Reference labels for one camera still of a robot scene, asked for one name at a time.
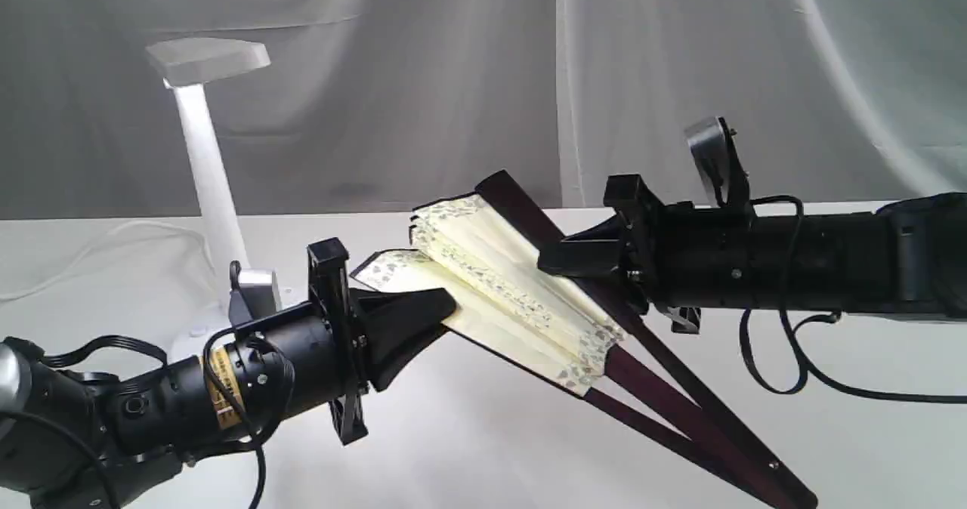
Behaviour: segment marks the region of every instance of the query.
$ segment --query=paper fan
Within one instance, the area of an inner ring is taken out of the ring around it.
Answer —
[[[511,364],[598,407],[711,474],[778,508],[815,495],[688,371],[616,292],[546,275],[539,248],[561,231],[504,171],[476,193],[414,211],[415,250],[374,254],[353,277],[380,292],[445,288],[457,311],[444,324]],[[619,343],[641,341],[690,398]],[[679,432],[594,388],[607,376]]]

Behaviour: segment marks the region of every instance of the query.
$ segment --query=cream paper fan leaf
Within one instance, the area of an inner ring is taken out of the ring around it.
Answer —
[[[604,374],[625,331],[569,279],[536,268],[538,250],[478,195],[414,211],[415,251],[384,251],[354,278],[380,292],[445,288],[453,331],[578,396]]]

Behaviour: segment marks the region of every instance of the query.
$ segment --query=white tabletop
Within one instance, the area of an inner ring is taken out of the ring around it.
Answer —
[[[811,212],[875,204],[811,205]],[[553,211],[565,231],[604,209]],[[287,303],[305,296],[306,244],[342,239],[350,266],[407,244],[405,213],[243,217],[252,265],[274,268]],[[118,220],[0,222],[0,293],[32,285]],[[200,228],[196,219],[167,222]],[[127,334],[168,347],[213,300],[193,241],[134,230],[41,295],[0,304],[0,335],[72,350]],[[849,398],[814,379],[798,396],[756,386],[736,342],[739,313],[707,310],[700,337],[649,326],[670,344],[805,484],[821,507],[964,506],[967,409]],[[753,344],[770,379],[788,381],[791,356],[774,313],[753,317]],[[967,392],[967,329],[846,317],[804,330],[813,359],[843,381],[878,389]],[[628,344],[632,352],[640,348]],[[108,350],[90,369],[134,374],[149,360]],[[752,508],[757,501],[650,440],[455,336],[432,345],[382,394],[363,400],[369,437],[342,447],[328,409],[283,424],[267,445],[265,509],[649,507]],[[241,508],[255,488],[251,455],[204,461],[137,500],[135,509]],[[0,492],[0,506],[28,507]]]

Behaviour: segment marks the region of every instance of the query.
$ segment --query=fabric backdrop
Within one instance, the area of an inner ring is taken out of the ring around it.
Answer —
[[[753,192],[963,188],[967,0],[0,0],[0,217],[197,213],[144,48],[272,65],[207,86],[243,214],[404,210],[507,168],[545,207],[610,173],[703,196],[722,114]]]

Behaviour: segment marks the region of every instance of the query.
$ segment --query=yellow label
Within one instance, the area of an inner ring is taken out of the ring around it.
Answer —
[[[228,393],[235,396],[235,401],[245,409],[245,402],[242,401],[242,390],[239,389],[238,379],[235,378],[235,370],[232,369],[231,358],[228,357],[228,352],[225,351],[224,347],[218,348],[212,353],[212,370],[215,372],[215,376],[218,376],[218,380],[221,384],[228,389]],[[202,365],[202,374],[204,375],[204,365]],[[227,430],[229,427],[236,426],[242,423],[239,413],[232,409],[231,403],[218,392],[218,388],[208,381],[206,376],[205,384],[208,385],[208,395],[212,398],[212,406],[215,409],[215,417],[218,419],[218,426],[222,430]]]

